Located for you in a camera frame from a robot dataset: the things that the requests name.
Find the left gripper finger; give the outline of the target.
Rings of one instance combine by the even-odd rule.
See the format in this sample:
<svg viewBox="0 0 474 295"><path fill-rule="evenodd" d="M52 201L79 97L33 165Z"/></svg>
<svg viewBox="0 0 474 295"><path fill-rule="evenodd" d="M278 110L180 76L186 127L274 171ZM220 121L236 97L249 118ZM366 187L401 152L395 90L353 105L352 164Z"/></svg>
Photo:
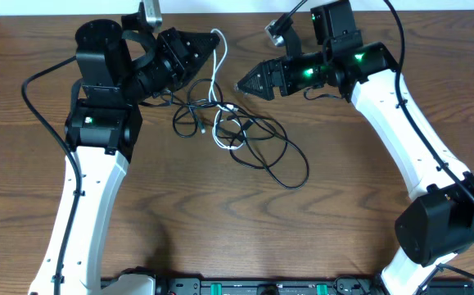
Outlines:
<svg viewBox="0 0 474 295"><path fill-rule="evenodd" d="M220 43L220 37L216 33L179 31L178 34L187 51L194 57L209 57Z"/></svg>
<svg viewBox="0 0 474 295"><path fill-rule="evenodd" d="M173 91L178 91L189 84L203 67L205 61L206 55L201 55L200 53L193 53L180 60L175 66L176 79Z"/></svg>

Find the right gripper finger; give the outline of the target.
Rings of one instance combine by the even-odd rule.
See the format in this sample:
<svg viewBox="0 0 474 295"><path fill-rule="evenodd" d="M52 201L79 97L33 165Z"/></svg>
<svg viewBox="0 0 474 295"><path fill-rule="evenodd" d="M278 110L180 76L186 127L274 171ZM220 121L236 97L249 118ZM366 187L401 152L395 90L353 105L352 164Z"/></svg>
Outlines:
<svg viewBox="0 0 474 295"><path fill-rule="evenodd" d="M247 84L244 86L244 92L271 101L275 98L273 88L262 84Z"/></svg>
<svg viewBox="0 0 474 295"><path fill-rule="evenodd" d="M238 89L244 93L265 93L267 91L265 71L266 62L262 61L237 83Z"/></svg>

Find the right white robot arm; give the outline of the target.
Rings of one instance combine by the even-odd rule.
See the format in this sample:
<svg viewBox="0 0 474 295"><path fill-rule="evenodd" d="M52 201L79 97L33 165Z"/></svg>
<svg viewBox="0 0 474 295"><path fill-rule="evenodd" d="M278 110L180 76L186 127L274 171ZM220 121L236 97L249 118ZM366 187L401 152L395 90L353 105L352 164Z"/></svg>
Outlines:
<svg viewBox="0 0 474 295"><path fill-rule="evenodd" d="M263 61L237 83L265 100L324 85L367 119L402 175L411 202L395 222L399 249L381 284L388 294L420 293L474 244L474 174L433 130L382 43Z"/></svg>

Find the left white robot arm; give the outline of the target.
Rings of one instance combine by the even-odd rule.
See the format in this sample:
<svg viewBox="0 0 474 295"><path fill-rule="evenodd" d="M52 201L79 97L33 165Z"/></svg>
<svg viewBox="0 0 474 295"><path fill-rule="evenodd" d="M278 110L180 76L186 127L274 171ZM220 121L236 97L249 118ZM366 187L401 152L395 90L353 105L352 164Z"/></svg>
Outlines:
<svg viewBox="0 0 474 295"><path fill-rule="evenodd" d="M137 16L92 20L76 32L81 78L71 90L65 180L47 251L32 294L165 294L168 285L131 270L102 282L102 256L117 193L128 172L148 98L187 85L223 35L158 31Z"/></svg>

